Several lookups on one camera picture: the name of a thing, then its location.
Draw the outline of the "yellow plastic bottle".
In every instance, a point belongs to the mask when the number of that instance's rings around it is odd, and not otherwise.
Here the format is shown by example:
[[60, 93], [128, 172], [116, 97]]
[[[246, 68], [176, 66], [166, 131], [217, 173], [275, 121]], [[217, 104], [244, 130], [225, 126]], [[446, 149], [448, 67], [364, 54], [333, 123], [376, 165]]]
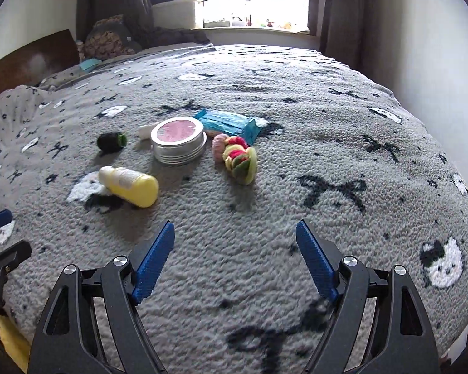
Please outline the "yellow plastic bottle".
[[124, 167], [103, 166], [98, 179], [115, 196], [145, 209], [159, 196], [159, 182], [151, 175]]

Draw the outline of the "round silver tin pink label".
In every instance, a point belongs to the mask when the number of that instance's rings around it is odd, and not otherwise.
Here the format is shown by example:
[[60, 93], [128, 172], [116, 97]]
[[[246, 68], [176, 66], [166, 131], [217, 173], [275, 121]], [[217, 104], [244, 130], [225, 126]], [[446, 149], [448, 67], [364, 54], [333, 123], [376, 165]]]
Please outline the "round silver tin pink label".
[[185, 165], [203, 154], [207, 135], [194, 117], [173, 117], [153, 128], [150, 135], [154, 158], [164, 165]]

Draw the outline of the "small dark round jar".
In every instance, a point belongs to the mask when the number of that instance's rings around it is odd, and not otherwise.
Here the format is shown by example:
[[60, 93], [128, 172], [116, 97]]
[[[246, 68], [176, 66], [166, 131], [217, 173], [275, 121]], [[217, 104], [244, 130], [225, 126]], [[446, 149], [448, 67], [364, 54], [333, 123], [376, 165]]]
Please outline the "small dark round jar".
[[97, 147], [104, 154], [120, 152], [127, 145], [127, 136], [122, 132], [107, 132], [98, 136]]

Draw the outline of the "colourful hair scrunchies bundle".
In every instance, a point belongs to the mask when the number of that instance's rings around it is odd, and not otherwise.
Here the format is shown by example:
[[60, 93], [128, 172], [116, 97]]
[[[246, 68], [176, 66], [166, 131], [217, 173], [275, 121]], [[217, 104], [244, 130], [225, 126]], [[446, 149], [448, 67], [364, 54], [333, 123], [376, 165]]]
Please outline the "colourful hair scrunchies bundle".
[[257, 153], [244, 138], [217, 134], [212, 141], [212, 156], [241, 185], [250, 185], [255, 180], [258, 170]]

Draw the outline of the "small white stick tube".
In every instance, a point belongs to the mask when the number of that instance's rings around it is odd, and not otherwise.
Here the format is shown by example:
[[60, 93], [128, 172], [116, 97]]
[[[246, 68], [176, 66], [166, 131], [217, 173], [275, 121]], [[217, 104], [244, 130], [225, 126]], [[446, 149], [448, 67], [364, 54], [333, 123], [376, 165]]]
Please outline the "small white stick tube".
[[151, 140], [152, 131], [159, 125], [158, 122], [139, 126], [138, 136], [141, 141]]

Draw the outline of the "light blue snack wrapper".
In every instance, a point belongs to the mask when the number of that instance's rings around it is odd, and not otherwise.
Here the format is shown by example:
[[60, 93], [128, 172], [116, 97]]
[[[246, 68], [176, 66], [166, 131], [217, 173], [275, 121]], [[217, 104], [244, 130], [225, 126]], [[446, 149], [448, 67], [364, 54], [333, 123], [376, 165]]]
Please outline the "light blue snack wrapper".
[[203, 109], [193, 116], [203, 124], [204, 132], [211, 138], [218, 134], [238, 136], [253, 145], [261, 130], [269, 122], [264, 118], [247, 117], [234, 112]]

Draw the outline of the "yellow fluffy rug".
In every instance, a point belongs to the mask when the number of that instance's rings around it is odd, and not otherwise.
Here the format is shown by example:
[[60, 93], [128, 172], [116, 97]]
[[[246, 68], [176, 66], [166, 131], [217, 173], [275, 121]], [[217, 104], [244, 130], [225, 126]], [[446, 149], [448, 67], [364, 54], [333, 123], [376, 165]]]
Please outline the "yellow fluffy rug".
[[30, 343], [17, 330], [10, 318], [0, 315], [0, 337], [7, 354], [27, 373]]

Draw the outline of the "grey patterned fleece blanket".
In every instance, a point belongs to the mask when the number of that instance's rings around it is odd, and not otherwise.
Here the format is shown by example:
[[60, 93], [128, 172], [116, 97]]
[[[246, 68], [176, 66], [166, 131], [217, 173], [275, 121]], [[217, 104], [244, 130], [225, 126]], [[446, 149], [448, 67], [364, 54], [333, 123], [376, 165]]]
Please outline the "grey patterned fleece blanket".
[[[264, 118], [255, 181], [238, 184], [205, 150], [160, 164], [139, 126], [220, 110]], [[98, 136], [127, 145], [104, 154]], [[139, 208], [98, 179], [101, 167], [151, 175]], [[402, 264], [445, 352], [468, 325], [468, 188], [444, 149], [393, 93], [317, 51], [187, 47], [68, 69], [0, 94], [0, 251], [33, 252], [11, 273], [7, 314], [33, 338], [62, 268], [97, 268], [153, 237], [174, 249], [139, 306], [171, 373], [299, 373], [324, 330], [295, 241], [305, 219], [372, 268]]]

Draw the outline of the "dark wooden headboard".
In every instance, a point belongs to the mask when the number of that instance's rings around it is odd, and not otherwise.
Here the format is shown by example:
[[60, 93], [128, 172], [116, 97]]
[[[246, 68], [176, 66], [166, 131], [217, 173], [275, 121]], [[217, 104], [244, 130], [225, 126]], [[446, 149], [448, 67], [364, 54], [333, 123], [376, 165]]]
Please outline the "dark wooden headboard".
[[77, 45], [68, 29], [45, 36], [0, 59], [0, 94], [23, 84], [36, 86], [78, 63]]

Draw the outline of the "teal small pillow item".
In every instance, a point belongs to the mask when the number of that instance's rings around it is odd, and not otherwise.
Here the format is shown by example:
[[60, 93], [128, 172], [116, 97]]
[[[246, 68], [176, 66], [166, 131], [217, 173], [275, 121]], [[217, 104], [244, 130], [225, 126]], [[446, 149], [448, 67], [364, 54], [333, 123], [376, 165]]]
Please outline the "teal small pillow item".
[[89, 58], [84, 61], [82, 61], [79, 64], [79, 68], [83, 72], [91, 72], [93, 69], [95, 69], [97, 66], [99, 66], [102, 63], [101, 60], [96, 59], [96, 58]]

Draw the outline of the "brown patterned cushion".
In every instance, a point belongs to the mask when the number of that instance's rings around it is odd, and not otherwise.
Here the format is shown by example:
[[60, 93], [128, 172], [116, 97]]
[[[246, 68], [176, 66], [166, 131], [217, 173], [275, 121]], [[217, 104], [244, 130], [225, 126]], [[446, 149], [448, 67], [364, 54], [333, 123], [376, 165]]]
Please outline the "brown patterned cushion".
[[122, 14], [97, 21], [83, 43], [84, 56], [101, 61], [133, 55], [141, 50], [141, 45], [133, 39]]

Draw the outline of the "left dark brown curtain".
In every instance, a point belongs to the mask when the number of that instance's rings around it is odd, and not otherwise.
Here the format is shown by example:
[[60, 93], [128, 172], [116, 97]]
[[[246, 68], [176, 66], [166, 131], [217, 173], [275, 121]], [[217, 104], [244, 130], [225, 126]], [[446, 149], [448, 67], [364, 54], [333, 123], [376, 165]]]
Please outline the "left dark brown curtain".
[[95, 22], [119, 14], [123, 16], [131, 37], [144, 49], [189, 42], [200, 45], [210, 43], [200, 30], [156, 27], [151, 0], [77, 0], [77, 38], [86, 39]]

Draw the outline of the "dark brown curtain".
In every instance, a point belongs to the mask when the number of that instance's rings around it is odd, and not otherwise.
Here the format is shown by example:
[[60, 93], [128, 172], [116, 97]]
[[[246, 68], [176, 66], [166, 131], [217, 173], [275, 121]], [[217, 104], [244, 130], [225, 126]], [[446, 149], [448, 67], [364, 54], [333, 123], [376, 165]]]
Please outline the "dark brown curtain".
[[144, 49], [189, 42], [200, 45], [210, 43], [200, 30], [156, 27], [151, 0], [77, 0], [77, 38], [86, 39], [95, 22], [119, 14], [123, 16], [131, 37]]
[[319, 51], [356, 69], [359, 65], [365, 0], [309, 0], [308, 28]]

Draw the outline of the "right dark brown curtain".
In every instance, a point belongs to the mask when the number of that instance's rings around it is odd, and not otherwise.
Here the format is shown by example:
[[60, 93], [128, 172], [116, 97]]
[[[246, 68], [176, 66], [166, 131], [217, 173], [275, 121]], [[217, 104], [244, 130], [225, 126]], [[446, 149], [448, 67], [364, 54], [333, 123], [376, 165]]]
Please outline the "right dark brown curtain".
[[359, 65], [365, 0], [309, 0], [308, 28], [319, 51], [356, 69]]

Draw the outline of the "white storage box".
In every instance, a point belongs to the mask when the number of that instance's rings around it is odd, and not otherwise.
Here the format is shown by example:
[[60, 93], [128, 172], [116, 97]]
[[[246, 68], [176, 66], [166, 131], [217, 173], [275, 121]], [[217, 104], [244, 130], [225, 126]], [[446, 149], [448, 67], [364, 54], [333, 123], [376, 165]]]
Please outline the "white storage box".
[[165, 29], [194, 29], [197, 0], [173, 0], [152, 6], [155, 27]]

